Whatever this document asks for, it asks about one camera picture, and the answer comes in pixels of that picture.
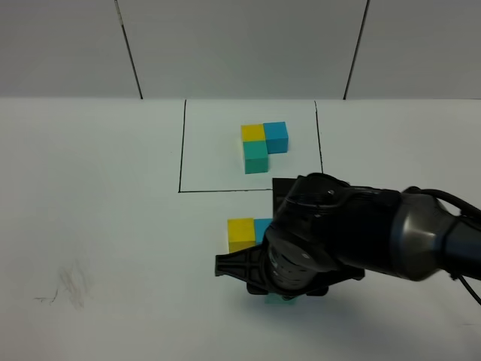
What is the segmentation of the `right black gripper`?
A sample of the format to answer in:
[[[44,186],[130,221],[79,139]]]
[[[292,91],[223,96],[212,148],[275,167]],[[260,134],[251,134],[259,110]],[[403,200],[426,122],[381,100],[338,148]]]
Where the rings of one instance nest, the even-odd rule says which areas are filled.
[[[330,286],[348,280],[360,281],[365,271],[343,266],[339,270],[316,272],[297,265],[266,244],[215,257],[214,274],[243,281],[253,295],[277,294],[284,299],[324,296]]]

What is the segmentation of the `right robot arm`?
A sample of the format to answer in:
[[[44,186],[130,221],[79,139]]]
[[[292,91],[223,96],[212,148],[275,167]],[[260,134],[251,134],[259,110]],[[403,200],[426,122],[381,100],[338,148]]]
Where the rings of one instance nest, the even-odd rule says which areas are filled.
[[[373,271],[423,281],[438,271],[480,277],[480,211],[440,190],[352,186],[312,173],[272,181],[273,219],[262,243],[218,255],[216,276],[253,295],[286,300]]]

